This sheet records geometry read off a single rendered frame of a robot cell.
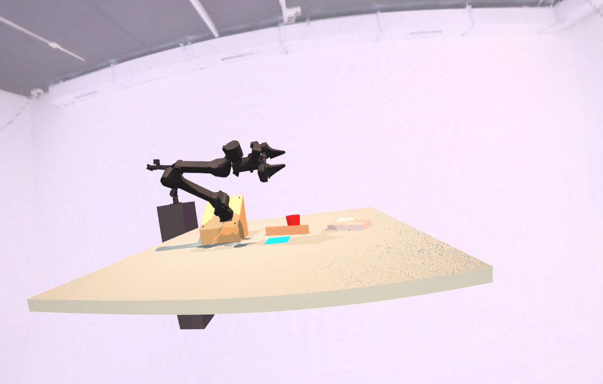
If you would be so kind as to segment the orange flat bar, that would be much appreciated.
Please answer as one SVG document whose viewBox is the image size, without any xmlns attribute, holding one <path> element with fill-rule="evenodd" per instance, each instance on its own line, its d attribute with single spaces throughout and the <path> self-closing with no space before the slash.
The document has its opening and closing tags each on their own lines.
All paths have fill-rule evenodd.
<svg viewBox="0 0 603 384">
<path fill-rule="evenodd" d="M 282 235 L 282 234 L 309 234 L 308 225 L 299 226 L 281 226 L 281 227 L 266 227 L 267 236 Z"/>
</svg>

